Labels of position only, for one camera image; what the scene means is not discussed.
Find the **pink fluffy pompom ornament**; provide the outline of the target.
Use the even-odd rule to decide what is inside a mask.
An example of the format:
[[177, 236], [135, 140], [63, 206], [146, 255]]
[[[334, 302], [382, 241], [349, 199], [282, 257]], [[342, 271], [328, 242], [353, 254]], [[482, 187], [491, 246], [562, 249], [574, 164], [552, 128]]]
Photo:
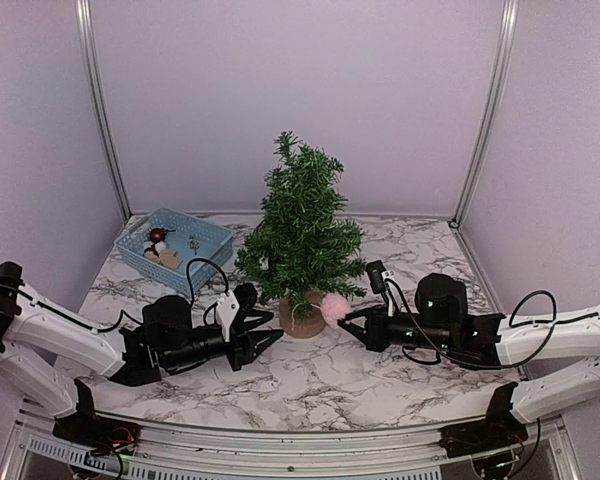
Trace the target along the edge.
[[281, 325], [290, 336], [308, 339], [320, 334], [326, 326], [335, 327], [351, 312], [347, 299], [339, 294], [310, 292], [304, 300], [288, 305]]

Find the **small green christmas tree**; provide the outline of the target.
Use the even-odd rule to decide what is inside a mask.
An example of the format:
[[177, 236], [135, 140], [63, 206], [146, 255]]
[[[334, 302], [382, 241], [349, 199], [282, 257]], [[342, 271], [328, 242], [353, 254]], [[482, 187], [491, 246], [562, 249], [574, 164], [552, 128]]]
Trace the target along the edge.
[[[337, 189], [343, 164], [291, 131], [281, 132], [274, 143], [279, 163], [264, 177], [263, 218], [245, 238], [235, 266], [258, 284], [261, 304], [278, 302], [281, 325], [288, 305], [310, 292], [364, 296], [357, 281], [365, 261], [361, 227], [341, 215], [347, 204]], [[262, 258], [269, 260], [267, 271], [260, 267]]]

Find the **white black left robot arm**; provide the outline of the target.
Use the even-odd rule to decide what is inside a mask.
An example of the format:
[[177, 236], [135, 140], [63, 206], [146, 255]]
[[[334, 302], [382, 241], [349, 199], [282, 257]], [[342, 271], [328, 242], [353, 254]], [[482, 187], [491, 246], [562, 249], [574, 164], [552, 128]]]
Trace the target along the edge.
[[178, 295], [145, 306], [138, 324], [96, 326], [39, 295], [21, 274], [14, 262], [0, 264], [0, 376], [46, 409], [54, 419], [54, 436], [81, 445], [130, 447], [139, 427], [99, 416], [90, 388], [57, 371], [39, 350], [73, 360], [115, 384], [139, 387], [218, 357], [238, 371], [283, 335], [266, 328], [273, 315], [256, 309], [251, 283], [226, 289], [210, 309], [213, 322], [202, 326], [193, 325], [190, 303]]

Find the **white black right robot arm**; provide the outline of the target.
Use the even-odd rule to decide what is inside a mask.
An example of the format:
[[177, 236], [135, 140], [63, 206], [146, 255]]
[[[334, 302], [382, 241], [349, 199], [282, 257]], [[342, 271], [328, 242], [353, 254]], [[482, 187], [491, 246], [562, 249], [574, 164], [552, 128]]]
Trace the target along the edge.
[[518, 369], [535, 360], [573, 364], [535, 380], [511, 382], [492, 394], [483, 418], [444, 427], [440, 445], [450, 458], [505, 448], [527, 439], [527, 425], [600, 396], [600, 305], [544, 316], [472, 315], [463, 282], [430, 274], [408, 305], [389, 272], [368, 272], [381, 305], [353, 311], [338, 324], [365, 347], [382, 352], [430, 349], [437, 360], [475, 371]]

